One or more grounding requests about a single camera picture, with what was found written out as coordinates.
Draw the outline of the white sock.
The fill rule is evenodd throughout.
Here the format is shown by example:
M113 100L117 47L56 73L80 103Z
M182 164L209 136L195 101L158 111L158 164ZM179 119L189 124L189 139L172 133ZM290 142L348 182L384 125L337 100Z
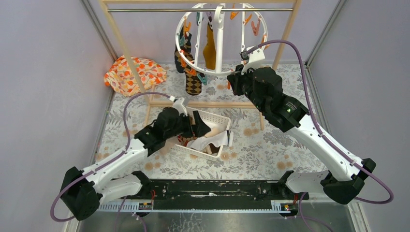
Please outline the white sock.
M191 148L197 151L204 150L208 145L212 144L214 147L231 146L233 142L232 132L225 130L212 137L199 137L196 140L189 141L186 145L187 148Z

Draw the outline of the mustard yellow sock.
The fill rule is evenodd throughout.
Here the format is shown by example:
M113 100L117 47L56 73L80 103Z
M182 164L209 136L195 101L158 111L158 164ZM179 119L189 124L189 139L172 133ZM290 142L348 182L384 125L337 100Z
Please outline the mustard yellow sock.
M210 23L207 24L206 45L203 49L203 56L205 59L206 68L210 70L215 70L216 68L216 48L215 48L213 29L211 28Z

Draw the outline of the brown yellow argyle sock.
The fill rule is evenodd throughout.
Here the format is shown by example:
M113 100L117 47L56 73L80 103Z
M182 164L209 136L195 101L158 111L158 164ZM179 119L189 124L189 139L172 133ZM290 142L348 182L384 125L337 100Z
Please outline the brown yellow argyle sock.
M196 96L202 92L202 82L198 79L197 72L191 66L189 66L184 59L181 58L181 49L175 47L175 54L174 54L174 61L176 70L179 73L185 74L186 82L185 82L185 91L187 94ZM194 57L191 53L185 53L183 51L183 55L190 63L194 63Z

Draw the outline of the white round clip hanger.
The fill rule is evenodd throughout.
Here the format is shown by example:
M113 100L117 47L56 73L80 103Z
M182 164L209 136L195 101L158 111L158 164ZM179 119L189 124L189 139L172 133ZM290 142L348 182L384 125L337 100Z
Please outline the white round clip hanger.
M205 3L198 3L192 8L204 8L206 4ZM254 8L248 3L242 3L242 8ZM232 73L232 71L223 71L222 70L222 56L223 56L223 43L224 43L224 21L225 21L225 16L224 12L221 12L220 9L225 8L225 4L220 4L218 7L216 7L216 11L214 12L196 12L196 25L198 27L197 29L197 39L196 39L196 44L195 44L195 52L191 54L194 57L194 63L190 63L186 57L183 55L183 51L181 52L181 58L184 59L184 61L191 66L193 69L195 69L199 73L204 73L206 75L215 75L215 76L222 76L222 75L229 75ZM180 30L183 28L184 32L190 31L190 26L191 23L187 23L188 17L194 12L186 12L183 17L181 18L177 28L176 28L176 35L175 35L175 40L176 40L176 47L180 49L180 46L178 44L178 39L180 35ZM233 20L239 13L242 14L242 21L241 21L241 51L245 50L247 47L245 46L245 32L246 32L246 25L248 23L251 23L250 20L253 15L255 15L256 20L260 20L260 29L259 29L259 35L262 35L262 43L267 42L268 39L268 29L266 25L266 21L262 14L260 12L231 12L230 19ZM206 66L202 68L199 64L196 62L198 61L198 52L200 49L200 42L201 42L201 31L202 31L202 24L203 20L207 18L208 23L210 23L211 28L213 29L213 34L214 34L214 41L215 41L215 48L216 48L216 68L215 70L210 70L207 69Z

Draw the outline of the navy blue patterned sock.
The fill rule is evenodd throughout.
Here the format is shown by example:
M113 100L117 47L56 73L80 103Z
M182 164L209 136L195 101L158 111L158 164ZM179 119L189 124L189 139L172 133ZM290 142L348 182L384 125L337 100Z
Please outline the navy blue patterned sock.
M184 32L183 28L180 30L178 44L185 53L191 53L191 37L192 34L189 31Z

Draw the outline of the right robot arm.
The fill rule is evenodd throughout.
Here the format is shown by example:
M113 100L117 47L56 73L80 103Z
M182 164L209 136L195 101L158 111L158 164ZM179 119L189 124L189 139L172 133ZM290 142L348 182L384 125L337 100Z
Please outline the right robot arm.
M325 134L319 133L321 127L314 125L309 110L298 99L283 93L282 77L273 69L263 67L243 72L243 68L238 65L227 76L234 95L246 96L272 126L295 138L327 168L316 173L287 171L277 186L278 195L289 199L296 193L308 192L325 194L339 204L352 201L368 177L355 165L372 172L375 162L353 154L342 157L325 141Z

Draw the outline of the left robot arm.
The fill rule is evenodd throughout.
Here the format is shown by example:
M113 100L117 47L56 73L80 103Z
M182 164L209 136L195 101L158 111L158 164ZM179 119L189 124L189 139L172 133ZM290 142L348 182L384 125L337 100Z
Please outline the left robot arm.
M78 221L90 217L101 204L113 199L129 195L143 199L150 192L148 183L135 174L118 179L113 176L127 165L162 149L168 139L202 137L210 131L198 111L193 112L191 120L189 114L165 107L151 124L138 131L114 154L82 170L77 167L67 170L58 198Z

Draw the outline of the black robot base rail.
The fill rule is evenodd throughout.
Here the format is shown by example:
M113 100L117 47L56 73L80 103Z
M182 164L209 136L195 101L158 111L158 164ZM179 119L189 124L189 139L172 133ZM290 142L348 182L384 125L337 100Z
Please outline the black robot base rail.
M296 193L280 180L149 179L143 172L142 188L129 200L152 203L155 210L269 210L272 201L294 205L309 194Z

